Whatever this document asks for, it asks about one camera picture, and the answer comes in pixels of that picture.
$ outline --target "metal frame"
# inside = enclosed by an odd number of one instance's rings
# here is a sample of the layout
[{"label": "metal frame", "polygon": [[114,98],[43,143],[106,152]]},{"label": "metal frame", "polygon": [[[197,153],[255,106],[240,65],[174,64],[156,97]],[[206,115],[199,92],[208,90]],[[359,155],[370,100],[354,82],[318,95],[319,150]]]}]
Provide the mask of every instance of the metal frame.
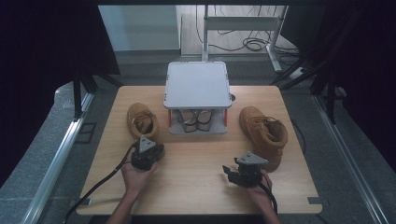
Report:
[{"label": "metal frame", "polygon": [[64,163],[67,159],[67,156],[73,146],[74,141],[78,135],[78,131],[81,128],[82,123],[86,117],[88,108],[90,107],[91,101],[93,99],[93,94],[86,93],[82,102],[82,113],[81,117],[77,121],[73,121],[69,129],[64,136],[64,140],[58,148],[58,151],[55,154],[55,157],[52,160],[52,163],[49,166],[46,175],[41,181],[40,186],[38,187],[37,192],[35,193],[35,197],[31,201],[29,208],[26,211],[25,216],[23,217],[22,224],[32,224],[37,223],[40,215],[44,209],[44,206],[47,203],[47,200],[52,193],[53,187],[58,179],[59,173],[62,171],[64,167]]},{"label": "metal frame", "polygon": [[265,30],[274,31],[271,34],[271,42],[266,46],[268,56],[275,72],[282,72],[279,61],[275,53],[275,45],[279,36],[280,28],[282,27],[283,20],[287,6],[283,7],[282,13],[276,17],[209,17],[207,14],[208,5],[205,5],[204,15],[204,43],[202,50],[202,61],[207,62],[209,58],[207,31],[209,30],[237,30],[237,31],[252,31],[252,30]]},{"label": "metal frame", "polygon": [[367,209],[373,218],[373,221],[375,223],[389,223],[387,216],[385,215],[381,207],[381,204],[375,197],[373,190],[361,173],[361,169],[359,169],[358,164],[353,159],[353,156],[350,153],[347,144],[344,142],[342,135],[338,132],[337,126],[333,124],[332,121],[328,118],[326,113],[326,106],[321,101],[320,96],[313,95],[312,99],[314,101],[314,104],[317,106],[317,109],[323,119],[324,124],[329,130],[329,134],[332,137],[332,140],[334,141],[338,152],[340,153],[341,159],[346,165],[346,168],[349,171],[349,174],[353,182],[355,183],[356,188],[361,194],[361,197],[365,202]]}]

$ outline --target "hand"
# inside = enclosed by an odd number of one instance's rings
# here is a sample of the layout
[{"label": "hand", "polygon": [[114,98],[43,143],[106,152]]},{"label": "hand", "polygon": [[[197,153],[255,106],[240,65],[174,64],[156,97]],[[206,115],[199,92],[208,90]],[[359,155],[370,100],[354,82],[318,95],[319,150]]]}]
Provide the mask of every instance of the hand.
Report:
[{"label": "hand", "polygon": [[125,184],[125,193],[110,219],[107,221],[107,224],[126,223],[131,213],[132,206],[134,206],[134,201],[149,182],[149,177],[157,170],[157,162],[155,162],[149,171],[141,171],[132,166],[131,158],[132,152],[128,154],[127,163],[123,164],[121,168]]},{"label": "hand", "polygon": [[[262,170],[262,183],[269,190],[272,189],[273,183],[268,176],[268,174]],[[251,201],[260,209],[262,212],[262,217],[264,218],[264,223],[280,223],[276,212],[272,206],[271,199],[268,194],[260,188],[260,186],[256,186],[253,188],[246,188],[247,194],[250,197]]]},{"label": "hand", "polygon": [[157,170],[157,162],[155,162],[149,171],[142,171],[130,163],[132,160],[132,152],[128,154],[127,162],[121,168],[122,177],[125,184],[125,193],[137,196],[145,188],[149,182],[149,177]]},{"label": "hand", "polygon": [[[273,183],[270,177],[264,170],[262,170],[262,174],[263,174],[262,183],[264,184],[265,187],[271,190]],[[253,201],[254,204],[260,209],[264,205],[267,204],[271,205],[271,199],[269,198],[268,194],[262,188],[260,188],[260,186],[247,188],[247,194],[250,197],[251,201]]]}]

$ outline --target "black cable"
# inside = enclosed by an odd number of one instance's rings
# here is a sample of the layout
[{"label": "black cable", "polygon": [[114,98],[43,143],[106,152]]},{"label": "black cable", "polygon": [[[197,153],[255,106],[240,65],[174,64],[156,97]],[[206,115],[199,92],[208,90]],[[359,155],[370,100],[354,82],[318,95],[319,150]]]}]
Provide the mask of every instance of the black cable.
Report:
[{"label": "black cable", "polygon": [[268,9],[267,9],[267,16],[268,16],[268,14],[270,14],[270,7],[268,7]]},{"label": "black cable", "polygon": [[67,212],[66,216],[64,217],[64,222],[63,224],[65,224],[67,222],[67,219],[69,219],[70,215],[72,215],[72,213],[94,192],[96,191],[100,186],[102,186],[105,182],[107,182],[107,180],[109,180],[111,177],[113,177],[113,175],[115,175],[119,169],[127,162],[125,162],[127,160],[127,157],[129,155],[129,153],[131,152],[132,148],[136,147],[137,144],[139,144],[138,141],[135,141],[133,144],[131,144],[131,146],[128,148],[128,151],[126,152],[125,156],[122,158],[120,164],[117,165],[116,168],[114,168],[114,170],[107,175],[105,178],[103,178],[101,181],[99,181],[97,184],[95,184],[72,208],[70,208],[70,210]]},{"label": "black cable", "polygon": [[277,202],[276,202],[274,194],[272,193],[271,190],[269,190],[267,187],[265,187],[265,185],[263,183],[259,183],[259,186],[260,186],[260,188],[262,188],[265,191],[265,193],[268,194],[268,197],[270,198],[271,202],[273,203],[274,211],[277,214]]},{"label": "black cable", "polygon": [[285,49],[278,46],[275,46],[275,52],[281,57],[293,57],[293,58],[302,58],[302,54],[300,54],[298,49]]},{"label": "black cable", "polygon": [[201,43],[204,43],[204,41],[202,41],[201,37],[199,36],[199,32],[198,32],[198,6],[195,6],[195,28],[197,30],[199,41],[201,41]]},{"label": "black cable", "polygon": [[250,14],[250,12],[252,11],[254,9],[254,6],[251,8],[251,10],[247,13],[247,16],[248,16],[248,14]]},{"label": "black cable", "polygon": [[275,6],[273,17],[275,16],[275,13],[276,13],[276,8],[277,8],[277,6]]},{"label": "black cable", "polygon": [[303,135],[303,132],[301,132],[300,128],[298,127],[296,121],[294,119],[291,119],[291,124],[294,125],[294,127],[296,127],[297,131],[300,133],[300,136],[303,138],[303,154],[305,154],[306,151],[306,142],[305,142],[305,137]]},{"label": "black cable", "polygon": [[[218,16],[218,13],[217,13],[217,11],[216,11],[216,5],[214,5],[214,8],[215,8],[215,16]],[[221,9],[221,6],[220,6],[220,12],[223,14],[223,16],[225,16],[224,12],[223,12],[222,9]],[[219,35],[227,35],[227,34],[232,33],[232,32],[234,32],[234,30],[226,31],[226,32],[224,32],[224,33],[221,33],[221,32],[218,30],[218,34],[219,34]]]},{"label": "black cable", "polygon": [[267,182],[268,189],[272,192],[272,187],[270,186],[270,182],[268,181],[267,176],[265,176],[265,174],[263,174],[263,173],[262,173],[262,176],[264,176],[265,182]]}]

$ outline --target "boot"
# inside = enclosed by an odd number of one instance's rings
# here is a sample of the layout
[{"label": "boot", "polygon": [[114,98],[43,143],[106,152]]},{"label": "boot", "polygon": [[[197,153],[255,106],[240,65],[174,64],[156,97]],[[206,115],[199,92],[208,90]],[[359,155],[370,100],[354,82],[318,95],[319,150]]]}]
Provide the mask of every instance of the boot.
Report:
[{"label": "boot", "polygon": [[129,107],[127,125],[129,132],[136,139],[145,135],[149,140],[155,142],[160,134],[157,116],[148,107],[140,103],[135,103]]},{"label": "boot", "polygon": [[279,166],[283,147],[288,142],[288,132],[280,122],[265,115],[255,106],[243,108],[239,114],[239,124],[247,138],[253,143],[253,153],[268,160],[262,166],[273,172]]}]

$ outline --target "wooden tabletop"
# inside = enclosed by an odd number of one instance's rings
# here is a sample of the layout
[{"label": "wooden tabletop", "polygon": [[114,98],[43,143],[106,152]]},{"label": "wooden tabletop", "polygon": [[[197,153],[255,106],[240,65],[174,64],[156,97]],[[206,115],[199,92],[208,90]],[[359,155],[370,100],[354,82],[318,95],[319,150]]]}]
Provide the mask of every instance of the wooden tabletop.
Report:
[{"label": "wooden tabletop", "polygon": [[[121,87],[81,196],[113,171],[134,142],[126,114],[130,105],[142,103],[157,115],[160,124],[157,142],[164,143],[165,156],[134,205],[133,214],[258,214],[246,191],[229,183],[222,171],[222,165],[235,169],[233,158],[252,151],[252,144],[239,127],[238,116],[243,107],[254,105],[265,116],[281,119],[289,133],[282,162],[269,174],[278,212],[319,213],[322,206],[308,202],[308,198],[318,197],[318,193],[279,89],[274,86],[231,86],[230,89],[236,99],[228,109],[227,133],[186,135],[168,131],[168,110],[163,106],[165,86]],[[81,206],[78,213],[110,215],[123,192],[124,184],[118,172],[91,195],[91,205]]]}]

